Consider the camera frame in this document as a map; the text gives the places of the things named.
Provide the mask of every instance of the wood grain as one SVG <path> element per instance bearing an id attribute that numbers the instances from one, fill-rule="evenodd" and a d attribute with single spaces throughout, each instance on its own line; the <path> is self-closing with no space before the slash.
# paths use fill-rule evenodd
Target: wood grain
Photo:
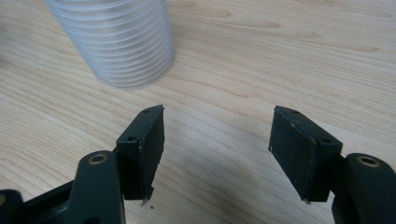
<path id="1" fill-rule="evenodd" d="M 118 91 L 101 84 L 45 1 L 0 0 L 0 189 L 25 200 L 112 149 L 136 114 L 165 107 L 165 151 L 128 223 L 333 223 L 302 203 L 267 151 L 273 108 L 297 109 L 344 144 L 396 168 L 392 0 L 168 0 L 170 73 Z"/>

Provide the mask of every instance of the screw hole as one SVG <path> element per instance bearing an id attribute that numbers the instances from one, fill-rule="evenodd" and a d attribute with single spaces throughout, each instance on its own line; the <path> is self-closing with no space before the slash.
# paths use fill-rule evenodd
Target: screw hole
<path id="1" fill-rule="evenodd" d="M 102 162 L 104 162 L 106 160 L 107 160 L 107 155 L 98 154 L 98 155 L 91 156 L 89 161 L 88 161 L 88 163 L 92 164 L 92 165 L 95 165 L 95 164 L 102 163 Z"/>
<path id="2" fill-rule="evenodd" d="M 89 217 L 85 220 L 84 224 L 100 224 L 101 220 L 99 217 Z"/>
<path id="3" fill-rule="evenodd" d="M 328 139 L 328 138 L 322 138 L 322 139 L 320 139 L 320 141 L 321 141 L 322 143 L 327 143 L 327 144 L 329 144 L 332 140 L 330 140 L 330 139 Z"/>
<path id="4" fill-rule="evenodd" d="M 136 140 L 136 137 L 129 136 L 129 137 L 127 138 L 127 140 L 130 141 L 130 142 L 133 142 L 134 140 Z"/>
<path id="5" fill-rule="evenodd" d="M 379 166 L 379 162 L 373 158 L 370 158 L 370 157 L 359 156 L 358 160 L 366 166 L 371 166 L 371 167 Z"/>

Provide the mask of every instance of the stack of plastic cups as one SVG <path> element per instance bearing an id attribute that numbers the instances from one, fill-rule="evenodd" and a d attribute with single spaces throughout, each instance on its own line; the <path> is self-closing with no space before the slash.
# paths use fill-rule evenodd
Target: stack of plastic cups
<path id="1" fill-rule="evenodd" d="M 161 79 L 174 60 L 165 0 L 47 0 L 96 77 L 118 89 Z"/>

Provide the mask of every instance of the light wood surface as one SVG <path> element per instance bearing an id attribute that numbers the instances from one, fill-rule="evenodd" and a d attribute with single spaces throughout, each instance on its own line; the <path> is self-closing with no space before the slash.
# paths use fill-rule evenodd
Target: light wood surface
<path id="1" fill-rule="evenodd" d="M 118 91 L 95 79 L 45 1 L 0 0 L 0 189 L 29 200 L 112 149 L 136 114 L 165 107 L 151 201 L 127 223 L 333 223 L 268 152 L 275 105 L 396 168 L 393 0 L 168 0 L 176 61 Z"/>

